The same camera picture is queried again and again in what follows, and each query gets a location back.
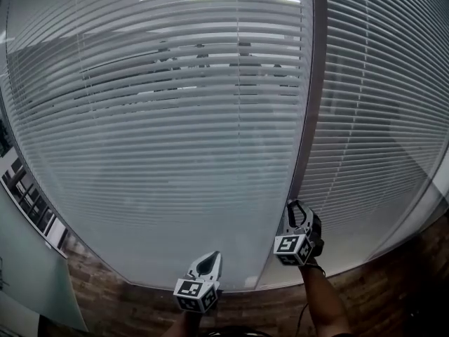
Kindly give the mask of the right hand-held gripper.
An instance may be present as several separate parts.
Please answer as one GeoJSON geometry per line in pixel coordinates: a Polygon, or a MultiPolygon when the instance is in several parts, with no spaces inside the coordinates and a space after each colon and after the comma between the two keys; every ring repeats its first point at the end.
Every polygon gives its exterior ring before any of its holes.
{"type": "Polygon", "coordinates": [[[288,222],[275,236],[273,253],[282,265],[300,267],[307,263],[315,247],[310,239],[314,212],[299,199],[290,200],[286,208],[288,222]]]}

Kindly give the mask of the person's right forearm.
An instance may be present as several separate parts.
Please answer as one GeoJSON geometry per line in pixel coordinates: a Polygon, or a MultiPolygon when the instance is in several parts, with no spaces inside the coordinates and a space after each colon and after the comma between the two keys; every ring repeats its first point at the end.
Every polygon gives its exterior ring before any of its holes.
{"type": "Polygon", "coordinates": [[[317,265],[299,268],[317,337],[354,337],[346,308],[334,286],[317,265]]]}

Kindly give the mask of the person's dark clothing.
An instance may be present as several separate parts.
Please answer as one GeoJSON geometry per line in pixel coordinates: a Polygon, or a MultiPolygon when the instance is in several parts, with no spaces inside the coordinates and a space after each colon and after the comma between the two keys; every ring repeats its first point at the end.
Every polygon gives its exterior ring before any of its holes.
{"type": "Polygon", "coordinates": [[[248,326],[224,326],[213,329],[203,337],[273,337],[268,333],[258,331],[248,326]]]}

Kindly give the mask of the person's left forearm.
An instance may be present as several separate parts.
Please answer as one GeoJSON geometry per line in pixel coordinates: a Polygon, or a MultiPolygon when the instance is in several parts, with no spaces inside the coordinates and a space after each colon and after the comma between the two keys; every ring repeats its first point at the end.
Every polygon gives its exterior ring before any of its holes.
{"type": "Polygon", "coordinates": [[[170,337],[197,337],[203,315],[184,311],[169,331],[170,337]]]}

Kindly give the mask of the black railing with wooden handrail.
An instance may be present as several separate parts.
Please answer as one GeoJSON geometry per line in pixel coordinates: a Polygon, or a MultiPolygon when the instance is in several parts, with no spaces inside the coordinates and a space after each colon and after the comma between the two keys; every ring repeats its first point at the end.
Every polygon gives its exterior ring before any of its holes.
{"type": "Polygon", "coordinates": [[[10,153],[0,157],[0,178],[3,184],[33,226],[44,236],[46,243],[61,251],[67,228],[47,205],[20,159],[12,150],[10,153]]]}

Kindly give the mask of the person's right hand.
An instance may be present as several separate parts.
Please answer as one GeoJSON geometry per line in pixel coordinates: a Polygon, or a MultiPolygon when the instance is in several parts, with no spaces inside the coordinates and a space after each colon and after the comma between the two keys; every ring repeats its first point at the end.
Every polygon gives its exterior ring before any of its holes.
{"type": "Polygon", "coordinates": [[[324,241],[322,240],[321,219],[317,215],[314,215],[313,217],[309,240],[314,245],[311,250],[311,257],[319,257],[323,251],[324,241]]]}

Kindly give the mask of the grey aluminium frame post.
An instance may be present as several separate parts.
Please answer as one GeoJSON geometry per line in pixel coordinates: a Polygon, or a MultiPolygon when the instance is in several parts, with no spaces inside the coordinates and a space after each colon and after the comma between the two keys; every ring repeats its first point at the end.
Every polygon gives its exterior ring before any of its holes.
{"type": "MultiPolygon", "coordinates": [[[[311,147],[314,140],[316,125],[319,117],[321,96],[323,92],[328,28],[327,0],[313,0],[313,10],[314,32],[307,109],[304,116],[304,126],[302,129],[301,143],[286,205],[290,200],[299,199],[299,193],[304,180],[306,167],[311,153],[311,147]]],[[[276,235],[279,235],[283,232],[283,226],[285,222],[288,222],[286,207],[284,208],[284,212],[281,217],[276,235]]]]}

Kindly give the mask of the frosted glass door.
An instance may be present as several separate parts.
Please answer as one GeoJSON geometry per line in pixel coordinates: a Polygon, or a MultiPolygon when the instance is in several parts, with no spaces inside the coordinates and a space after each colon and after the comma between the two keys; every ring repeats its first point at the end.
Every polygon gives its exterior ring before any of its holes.
{"type": "Polygon", "coordinates": [[[3,292],[31,311],[86,331],[67,259],[46,245],[0,184],[0,270],[3,292]]]}

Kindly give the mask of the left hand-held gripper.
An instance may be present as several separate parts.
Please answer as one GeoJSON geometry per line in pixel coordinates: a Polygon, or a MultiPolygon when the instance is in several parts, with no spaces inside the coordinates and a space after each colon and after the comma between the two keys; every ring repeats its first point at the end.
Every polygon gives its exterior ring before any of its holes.
{"type": "Polygon", "coordinates": [[[181,310],[205,314],[218,301],[222,274],[222,254],[219,251],[197,258],[189,267],[190,279],[178,279],[173,295],[181,310]]]}

